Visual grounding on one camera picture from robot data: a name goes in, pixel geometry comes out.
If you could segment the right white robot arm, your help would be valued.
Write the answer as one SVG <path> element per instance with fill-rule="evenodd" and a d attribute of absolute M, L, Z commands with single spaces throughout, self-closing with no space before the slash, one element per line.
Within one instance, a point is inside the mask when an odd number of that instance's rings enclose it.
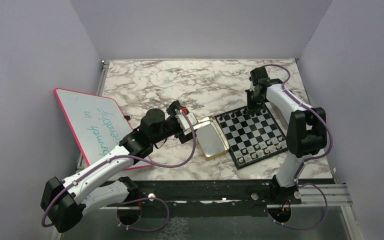
<path fill-rule="evenodd" d="M 266 103 L 276 106 L 285 118 L 288 127 L 285 138 L 287 156 L 279 172 L 269 185 L 269 199 L 280 204 L 289 199 L 298 189 L 298 178 L 304 165 L 314 160 L 328 143 L 326 112 L 321 107 L 312 107 L 293 95 L 286 82 L 271 79 L 265 66 L 250 71 L 250 88 L 246 92 L 246 112 L 259 113 Z"/>

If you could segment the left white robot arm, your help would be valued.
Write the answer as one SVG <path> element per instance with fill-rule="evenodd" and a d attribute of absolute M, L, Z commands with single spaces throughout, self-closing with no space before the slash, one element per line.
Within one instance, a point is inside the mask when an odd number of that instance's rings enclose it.
<path fill-rule="evenodd" d="M 182 144 L 192 141 L 194 151 L 197 146 L 196 116 L 177 100 L 169 106 L 167 113 L 168 117 L 165 117 L 161 109 L 148 110 L 139 126 L 97 162 L 62 180 L 55 176 L 50 178 L 40 201 L 43 210 L 41 225 L 44 228 L 55 227 L 59 233 L 64 233 L 89 212 L 114 203 L 127 206 L 135 203 L 136 185 L 129 177 L 122 177 L 108 186 L 103 184 L 138 162 L 168 168 L 169 165 L 149 161 L 146 157 L 157 143 L 169 137 L 175 137 Z"/>

